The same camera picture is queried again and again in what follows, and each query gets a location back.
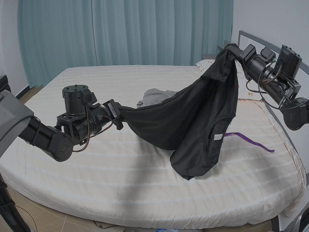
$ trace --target black t-shirt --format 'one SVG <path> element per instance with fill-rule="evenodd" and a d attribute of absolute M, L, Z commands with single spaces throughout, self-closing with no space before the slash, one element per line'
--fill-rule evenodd
<path fill-rule="evenodd" d="M 187 180 L 204 175 L 218 162 L 223 136 L 236 116 L 234 60 L 225 48 L 198 80 L 160 104 L 140 108 L 117 104 L 139 137 L 161 149 L 175 150 L 171 165 Z"/>

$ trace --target curtain fold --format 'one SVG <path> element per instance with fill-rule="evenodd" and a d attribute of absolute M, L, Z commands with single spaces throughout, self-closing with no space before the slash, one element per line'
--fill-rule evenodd
<path fill-rule="evenodd" d="M 19 0 L 29 86 L 94 65 L 194 65 L 230 41 L 233 0 Z"/>

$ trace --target purple strap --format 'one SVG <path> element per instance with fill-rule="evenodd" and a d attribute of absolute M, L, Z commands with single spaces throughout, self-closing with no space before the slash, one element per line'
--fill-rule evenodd
<path fill-rule="evenodd" d="M 237 135 L 238 137 L 241 137 L 242 139 L 246 140 L 247 142 L 249 142 L 249 143 L 251 143 L 253 145 L 260 146 L 263 149 L 266 149 L 268 152 L 275 152 L 275 150 L 267 149 L 264 145 L 261 145 L 261 144 L 259 144 L 257 142 L 252 141 L 250 138 L 246 137 L 245 135 L 243 135 L 243 134 L 241 134 L 239 132 L 226 133 L 224 136 L 227 137 L 227 136 L 231 136 L 232 134 Z"/>

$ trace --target white bed sheet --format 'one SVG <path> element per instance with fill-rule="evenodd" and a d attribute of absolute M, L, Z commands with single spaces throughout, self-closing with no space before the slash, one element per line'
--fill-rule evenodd
<path fill-rule="evenodd" d="M 136 103 L 150 88 L 178 91 L 200 76 L 196 66 L 69 68 L 26 105 L 45 125 L 65 111 L 63 87 L 85 84 L 103 103 Z M 137 137 L 124 123 L 91 139 L 88 148 L 59 163 L 17 138 L 0 159 L 5 181 L 26 197 L 86 219 L 131 227 L 210 228 L 256 224 L 297 208 L 306 186 L 299 156 L 262 102 L 239 100 L 219 162 L 207 174 L 184 180 L 171 152 Z"/>

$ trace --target white headboard panel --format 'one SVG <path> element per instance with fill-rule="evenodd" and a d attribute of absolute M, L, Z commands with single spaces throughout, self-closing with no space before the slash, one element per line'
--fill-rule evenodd
<path fill-rule="evenodd" d="M 239 31 L 239 37 L 238 37 L 239 48 L 241 50 L 244 50 L 249 44 L 252 44 L 255 46 L 258 54 L 266 46 L 276 53 L 277 58 L 279 56 L 279 52 L 281 49 L 281 45 L 275 46 L 251 34 L 245 33 L 243 31 Z M 300 69 L 296 75 L 296 80 L 302 86 L 301 91 L 299 92 L 298 96 L 309 98 L 309 67 L 305 65 L 304 63 L 302 63 L 300 66 Z M 278 107 L 278 105 L 274 102 L 272 98 L 270 98 L 269 95 L 264 95 L 264 97 L 266 101 L 268 101 L 271 105 Z M 283 115 L 279 110 L 273 109 L 269 106 L 267 106 L 267 108 L 273 114 L 275 119 L 285 129 L 286 134 L 288 135 L 290 141 L 294 145 L 295 149 L 297 150 L 302 160 L 302 163 L 307 173 L 307 179 L 308 179 L 308 176 L 309 176 L 308 175 L 308 172 L 309 172 L 309 124 L 304 125 L 301 129 L 297 131 L 292 131 L 286 127 L 284 120 L 283 120 Z"/>

